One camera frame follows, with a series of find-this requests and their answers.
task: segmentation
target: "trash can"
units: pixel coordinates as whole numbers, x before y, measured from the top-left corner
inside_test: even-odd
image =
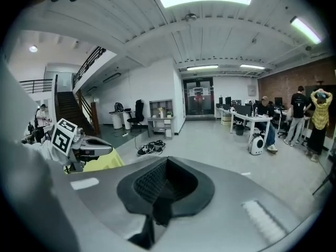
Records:
[[[243,125],[237,125],[236,126],[236,135],[243,135],[244,134],[244,126]]]

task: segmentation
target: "yellow cloth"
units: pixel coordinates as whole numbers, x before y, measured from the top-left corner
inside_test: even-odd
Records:
[[[100,156],[97,160],[86,163],[83,172],[93,172],[124,166],[119,154],[115,149],[110,154]]]
[[[316,92],[313,92],[310,95],[311,100],[315,105],[315,112],[312,117],[312,121],[318,130],[323,130],[324,127],[327,125],[329,126],[329,112],[328,108],[332,101],[332,94],[327,93],[326,95],[328,98],[326,99],[325,103],[318,104],[317,99],[315,98]]]

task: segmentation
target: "black skirt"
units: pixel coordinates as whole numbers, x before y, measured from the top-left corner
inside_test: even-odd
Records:
[[[307,148],[309,151],[314,154],[321,155],[326,130],[327,126],[325,126],[322,130],[318,130],[314,125],[307,144]]]

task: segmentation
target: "yellow top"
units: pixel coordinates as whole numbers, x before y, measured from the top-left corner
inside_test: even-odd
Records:
[[[316,92],[313,92],[310,95],[311,100],[313,101],[315,105],[315,112],[312,117],[312,121],[318,130],[323,130],[324,127],[327,125],[329,126],[329,112],[328,107],[331,104],[332,101],[332,94],[329,92],[326,92],[326,95],[328,98],[326,99],[325,103],[318,104],[317,99],[315,98]]]

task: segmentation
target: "man in black shirt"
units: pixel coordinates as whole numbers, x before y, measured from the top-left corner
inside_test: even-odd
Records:
[[[296,128],[296,133],[295,136],[293,138],[293,140],[290,143],[290,146],[294,146],[296,141],[299,138],[302,126],[304,125],[304,113],[305,111],[307,111],[310,108],[310,104],[308,99],[306,98],[306,96],[304,96],[302,93],[304,92],[304,87],[303,86],[299,86],[298,87],[298,92],[293,94],[292,96],[292,100],[291,100],[291,105],[293,108],[292,111],[292,115],[293,115],[293,119],[292,119],[292,123],[290,125],[290,129],[288,131],[288,135],[286,137],[286,139],[284,139],[285,144],[289,144],[289,141],[292,139],[293,134],[294,134],[294,130]]]
[[[261,100],[261,103],[259,103],[259,105],[258,105],[258,115],[264,115],[264,116],[268,116],[268,117],[273,116],[274,108],[270,107],[268,105],[268,102],[269,102],[268,97],[264,96]],[[265,131],[266,126],[267,126],[267,122],[256,122],[255,126],[258,129]],[[274,129],[272,123],[270,123],[269,130],[268,130],[268,135],[267,135],[267,139],[266,139],[267,150],[272,152],[272,153],[276,153],[278,151],[278,149],[275,147],[274,144],[275,144],[275,129]]]

